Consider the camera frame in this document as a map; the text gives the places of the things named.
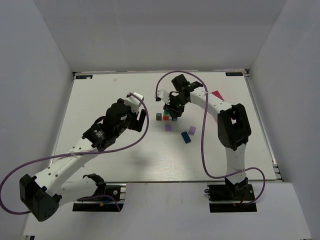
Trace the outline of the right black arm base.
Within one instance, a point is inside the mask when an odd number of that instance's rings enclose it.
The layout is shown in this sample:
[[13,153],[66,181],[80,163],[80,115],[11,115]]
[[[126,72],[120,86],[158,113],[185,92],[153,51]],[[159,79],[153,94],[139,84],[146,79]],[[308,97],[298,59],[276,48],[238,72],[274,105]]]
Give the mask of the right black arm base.
[[225,184],[211,184],[204,190],[209,199],[211,213],[253,213],[257,212],[254,190],[251,184],[240,190],[235,196]]

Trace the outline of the dark blue letter cube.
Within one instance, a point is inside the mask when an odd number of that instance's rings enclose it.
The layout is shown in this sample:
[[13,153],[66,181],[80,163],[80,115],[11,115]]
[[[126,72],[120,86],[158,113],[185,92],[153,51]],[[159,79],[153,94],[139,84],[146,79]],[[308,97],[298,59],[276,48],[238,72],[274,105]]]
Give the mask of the dark blue letter cube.
[[162,120],[162,113],[160,113],[160,112],[156,113],[156,120],[157,121],[161,121]]

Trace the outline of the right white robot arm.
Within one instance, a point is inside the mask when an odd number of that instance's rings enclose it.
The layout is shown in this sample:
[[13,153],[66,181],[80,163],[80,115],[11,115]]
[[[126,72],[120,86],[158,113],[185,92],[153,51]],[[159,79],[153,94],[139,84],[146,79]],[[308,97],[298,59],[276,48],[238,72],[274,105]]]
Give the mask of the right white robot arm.
[[190,83],[183,74],[172,81],[174,91],[156,91],[156,100],[164,102],[163,109],[173,118],[182,116],[188,103],[204,109],[217,123],[217,136],[226,152],[226,174],[224,179],[229,195],[237,197],[247,187],[245,172],[245,150],[252,133],[245,107],[230,104],[208,92],[207,86],[200,80]]

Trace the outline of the pink plastic box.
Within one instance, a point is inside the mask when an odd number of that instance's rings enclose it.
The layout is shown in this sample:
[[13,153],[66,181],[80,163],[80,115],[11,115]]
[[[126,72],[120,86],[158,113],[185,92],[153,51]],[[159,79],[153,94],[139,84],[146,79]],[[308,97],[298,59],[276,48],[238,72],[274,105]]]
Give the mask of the pink plastic box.
[[216,91],[212,91],[211,92],[214,96],[216,96],[217,98],[221,99],[222,101],[224,100],[224,98],[222,97],[222,95],[220,94],[220,92],[218,90]]

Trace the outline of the blue rectangular wood block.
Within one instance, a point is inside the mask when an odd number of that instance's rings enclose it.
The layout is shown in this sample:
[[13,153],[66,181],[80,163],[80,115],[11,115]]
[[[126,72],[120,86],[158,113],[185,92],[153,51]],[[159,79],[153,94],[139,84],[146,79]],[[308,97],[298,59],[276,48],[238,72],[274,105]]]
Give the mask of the blue rectangular wood block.
[[186,131],[182,132],[182,133],[181,133],[181,136],[182,136],[182,138],[183,138],[183,141],[184,141],[186,144],[188,144],[188,143],[191,142],[191,138],[190,138],[188,132],[186,132]]

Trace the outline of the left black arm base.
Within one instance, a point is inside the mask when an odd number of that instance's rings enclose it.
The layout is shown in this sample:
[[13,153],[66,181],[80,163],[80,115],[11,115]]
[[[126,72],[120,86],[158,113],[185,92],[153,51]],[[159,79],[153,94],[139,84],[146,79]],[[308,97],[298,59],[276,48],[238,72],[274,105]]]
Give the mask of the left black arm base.
[[125,204],[126,184],[107,183],[93,197],[84,198],[73,203],[73,212],[119,213]]

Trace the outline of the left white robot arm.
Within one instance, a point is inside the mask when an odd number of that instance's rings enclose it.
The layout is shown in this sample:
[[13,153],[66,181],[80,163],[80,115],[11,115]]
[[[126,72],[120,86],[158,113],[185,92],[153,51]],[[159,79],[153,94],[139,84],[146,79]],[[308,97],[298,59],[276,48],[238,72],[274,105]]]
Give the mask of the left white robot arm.
[[149,122],[147,109],[140,109],[143,102],[144,97],[136,92],[119,98],[66,155],[34,176],[26,174],[20,179],[20,199],[39,222],[49,219],[66,203],[106,198],[106,182],[99,175],[86,174],[74,182],[68,179],[113,145],[125,130],[142,131],[144,123]]

